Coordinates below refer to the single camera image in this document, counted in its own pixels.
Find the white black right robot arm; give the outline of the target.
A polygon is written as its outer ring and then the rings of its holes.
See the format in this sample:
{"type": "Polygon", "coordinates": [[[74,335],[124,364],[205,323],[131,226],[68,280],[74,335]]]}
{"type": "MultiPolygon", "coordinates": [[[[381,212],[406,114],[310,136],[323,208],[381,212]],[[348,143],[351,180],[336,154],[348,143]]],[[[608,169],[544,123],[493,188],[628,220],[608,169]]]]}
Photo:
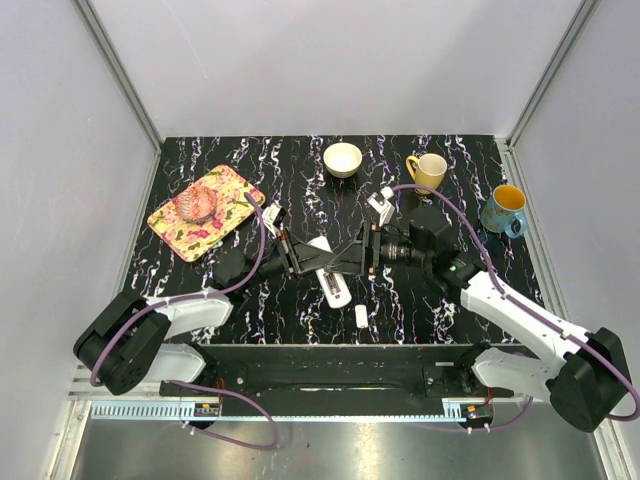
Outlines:
{"type": "Polygon", "coordinates": [[[463,394],[476,396],[487,387],[523,393],[549,403],[565,422],[588,433],[627,394],[631,376],[618,335],[607,328],[590,332],[520,295],[455,246],[440,210],[414,210],[405,233],[364,222],[326,268],[364,275],[392,264],[421,269],[441,296],[489,320],[532,352],[526,357],[479,347],[467,353],[465,365],[454,373],[463,394]]]}

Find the white remote control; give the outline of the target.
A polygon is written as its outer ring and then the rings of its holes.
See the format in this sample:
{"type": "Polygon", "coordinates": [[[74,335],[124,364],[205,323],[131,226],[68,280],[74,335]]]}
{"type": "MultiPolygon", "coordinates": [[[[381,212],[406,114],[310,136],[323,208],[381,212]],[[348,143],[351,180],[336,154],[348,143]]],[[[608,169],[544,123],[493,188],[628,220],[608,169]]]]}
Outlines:
{"type": "Polygon", "coordinates": [[[330,308],[341,309],[351,302],[352,295],[342,274],[324,268],[316,269],[315,274],[330,308]]]}

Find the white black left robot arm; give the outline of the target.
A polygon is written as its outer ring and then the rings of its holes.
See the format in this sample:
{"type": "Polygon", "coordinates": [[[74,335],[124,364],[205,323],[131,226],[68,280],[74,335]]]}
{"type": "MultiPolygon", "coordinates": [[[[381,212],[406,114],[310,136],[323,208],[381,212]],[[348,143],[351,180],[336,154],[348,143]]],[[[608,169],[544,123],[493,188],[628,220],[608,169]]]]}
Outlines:
{"type": "Polygon", "coordinates": [[[167,345],[167,339],[230,318],[233,296],[272,276],[317,272],[324,276],[333,256],[328,239],[307,242],[282,230],[269,251],[254,260],[242,250],[224,255],[214,271],[213,288],[173,297],[144,297],[120,291],[76,340],[73,355],[90,370],[92,386],[123,395],[145,380],[176,376],[195,395],[213,390],[215,369],[192,347],[167,345]]]}

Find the white remote battery cover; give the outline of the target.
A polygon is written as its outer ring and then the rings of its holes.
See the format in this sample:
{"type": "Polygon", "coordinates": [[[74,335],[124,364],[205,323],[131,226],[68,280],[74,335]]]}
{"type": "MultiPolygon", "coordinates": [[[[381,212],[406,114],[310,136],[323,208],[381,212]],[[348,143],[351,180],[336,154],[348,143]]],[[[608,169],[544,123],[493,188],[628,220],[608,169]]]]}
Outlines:
{"type": "Polygon", "coordinates": [[[368,327],[368,311],[364,304],[358,304],[354,307],[355,322],[358,329],[368,327]]]}

